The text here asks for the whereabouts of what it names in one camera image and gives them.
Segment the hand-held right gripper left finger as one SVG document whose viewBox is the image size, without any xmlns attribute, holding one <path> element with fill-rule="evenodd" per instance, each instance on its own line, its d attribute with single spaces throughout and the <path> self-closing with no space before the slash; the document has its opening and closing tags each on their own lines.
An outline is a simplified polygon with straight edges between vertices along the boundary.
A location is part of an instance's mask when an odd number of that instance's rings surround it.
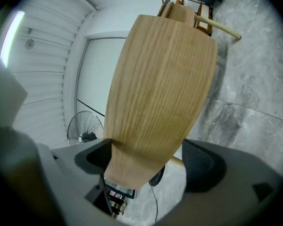
<svg viewBox="0 0 283 226">
<path fill-rule="evenodd" d="M 64 220 L 110 220 L 104 182 L 111 140 L 100 139 L 50 150 L 38 144 L 41 171 Z"/>
</svg>

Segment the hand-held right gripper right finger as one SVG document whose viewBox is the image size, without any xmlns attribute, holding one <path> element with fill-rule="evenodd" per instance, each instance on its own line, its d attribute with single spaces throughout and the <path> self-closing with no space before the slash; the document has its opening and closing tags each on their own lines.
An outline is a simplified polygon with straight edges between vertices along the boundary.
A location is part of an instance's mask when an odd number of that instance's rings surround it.
<svg viewBox="0 0 283 226">
<path fill-rule="evenodd" d="M 191 226 L 245 225 L 283 185 L 264 161 L 237 149 L 186 139 L 182 160 L 182 216 Z"/>
</svg>

